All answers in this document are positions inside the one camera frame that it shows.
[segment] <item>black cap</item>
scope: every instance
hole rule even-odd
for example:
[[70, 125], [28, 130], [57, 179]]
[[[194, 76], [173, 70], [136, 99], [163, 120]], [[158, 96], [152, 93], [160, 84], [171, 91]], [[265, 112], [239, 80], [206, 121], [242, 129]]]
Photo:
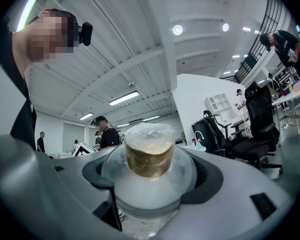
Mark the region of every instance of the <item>black cap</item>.
[[267, 34], [260, 35], [260, 43], [266, 47], [270, 47], [270, 42]]
[[100, 115], [91, 121], [91, 125], [96, 125], [100, 121], [105, 121], [108, 123], [108, 120], [103, 115]]

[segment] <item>black t-shirt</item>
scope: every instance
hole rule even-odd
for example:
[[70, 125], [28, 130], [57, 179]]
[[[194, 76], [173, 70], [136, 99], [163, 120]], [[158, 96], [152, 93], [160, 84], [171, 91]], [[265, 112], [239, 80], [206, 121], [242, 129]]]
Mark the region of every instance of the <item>black t-shirt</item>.
[[112, 127], [106, 128], [101, 137], [100, 148], [103, 149], [118, 145], [120, 145], [120, 140], [116, 129]]
[[40, 147], [40, 149], [41, 149], [42, 152], [46, 152], [45, 151], [45, 144], [44, 144], [44, 139], [43, 138], [38, 138], [38, 140], [36, 141], [36, 144]]
[[0, 64], [11, 81], [26, 98], [23, 107], [14, 121], [10, 135], [28, 143], [33, 150], [36, 150], [35, 126], [37, 114], [30, 101], [26, 81], [21, 76], [14, 60], [12, 53], [12, 32], [9, 31], [6, 25], [0, 27]]
[[289, 50], [296, 50], [296, 45], [300, 42], [294, 35], [284, 30], [277, 30], [274, 32], [273, 37], [278, 42], [275, 46], [275, 52], [279, 56], [280, 61], [286, 67], [293, 66], [300, 77], [300, 52], [299, 60], [296, 63], [289, 61]]

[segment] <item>armrest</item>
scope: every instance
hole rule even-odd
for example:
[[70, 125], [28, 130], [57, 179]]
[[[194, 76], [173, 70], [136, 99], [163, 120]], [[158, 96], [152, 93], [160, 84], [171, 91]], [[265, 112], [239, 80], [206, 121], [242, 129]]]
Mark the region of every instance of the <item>armrest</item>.
[[236, 127], [238, 127], [239, 125], [241, 125], [241, 124], [243, 124], [243, 123], [244, 123], [244, 121], [243, 121], [243, 120], [240, 120], [239, 122], [234, 123], [234, 124], [231, 126], [231, 128], [236, 128]]
[[231, 135], [237, 135], [237, 134], [240, 134], [240, 133], [242, 133], [244, 130], [245, 130], [245, 129], [238, 130], [238, 131], [236, 131], [236, 132], [231, 133]]
[[259, 131], [259, 133], [264, 134], [266, 132], [269, 132], [273, 127], [275, 127], [276, 123], [270, 123], [266, 127], [264, 127], [262, 130]]
[[231, 125], [231, 123], [228, 123], [228, 124], [222, 126], [222, 128], [227, 128], [227, 127], [230, 126], [230, 125]]
[[214, 152], [220, 152], [221, 157], [226, 157], [226, 150], [224, 148], [215, 150]]

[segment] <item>floor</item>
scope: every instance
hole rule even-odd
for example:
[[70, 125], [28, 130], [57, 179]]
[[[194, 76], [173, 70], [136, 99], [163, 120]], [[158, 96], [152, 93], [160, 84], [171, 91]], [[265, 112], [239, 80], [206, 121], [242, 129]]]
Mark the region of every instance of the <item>floor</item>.
[[[300, 103], [300, 99], [294, 102], [295, 105]], [[300, 114], [300, 105], [296, 107], [297, 114]], [[288, 111], [279, 111], [279, 116]], [[296, 123], [294, 119], [285, 118], [280, 125], [286, 124], [281, 128], [281, 146], [277, 146], [275, 156], [268, 156], [269, 162], [273, 164], [283, 164], [284, 173], [279, 175], [279, 169], [263, 169], [263, 173], [273, 179], [279, 186], [285, 189], [293, 198], [296, 198], [300, 191], [300, 135], [297, 134]]]

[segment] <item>person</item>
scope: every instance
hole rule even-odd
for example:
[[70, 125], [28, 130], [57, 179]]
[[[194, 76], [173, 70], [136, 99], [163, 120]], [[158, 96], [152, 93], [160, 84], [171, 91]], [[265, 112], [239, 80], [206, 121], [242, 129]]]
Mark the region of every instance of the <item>person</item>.
[[25, 71], [34, 62], [53, 59], [57, 53], [72, 52], [79, 45], [76, 17], [58, 9], [44, 9], [18, 32], [11, 32], [7, 21], [0, 26], [0, 64], [26, 101], [19, 111], [10, 135], [36, 150], [37, 114], [30, 101]]
[[260, 42], [264, 46], [274, 47], [282, 64], [289, 70], [291, 76], [296, 70], [300, 78], [300, 41], [292, 34], [284, 30], [276, 30], [273, 35], [264, 33], [260, 35]]
[[100, 142], [101, 142], [101, 137], [102, 137], [102, 133], [101, 131], [97, 130], [96, 133], [96, 138], [95, 138], [95, 145], [99, 144], [100, 145]]
[[[269, 79], [270, 87], [274, 90], [276, 98], [279, 99], [280, 97], [282, 97], [280, 84], [277, 82], [277, 80], [274, 78], [274, 76], [271, 73], [268, 74], [268, 79]], [[281, 103], [280, 105], [283, 111], [286, 111], [286, 109], [289, 110], [286, 102], [284, 104]]]
[[40, 132], [40, 138], [38, 138], [38, 140], [36, 141], [36, 148], [38, 152], [43, 152], [45, 153], [45, 144], [44, 144], [44, 137], [45, 137], [45, 133], [42, 131]]
[[110, 125], [110, 123], [104, 116], [100, 115], [96, 117], [92, 122], [102, 132], [100, 149], [120, 145], [120, 138], [116, 129]]
[[238, 89], [236, 90], [236, 95], [239, 96], [240, 98], [240, 104], [238, 106], [238, 109], [242, 109], [246, 106], [246, 98], [245, 98], [245, 95], [244, 95], [244, 92], [241, 90], [241, 89]]
[[76, 139], [76, 140], [74, 141], [74, 144], [72, 145], [72, 147], [73, 147], [72, 154], [75, 152], [75, 150], [76, 150], [76, 148], [77, 148], [78, 145], [79, 145], [79, 144], [78, 144], [78, 140]]

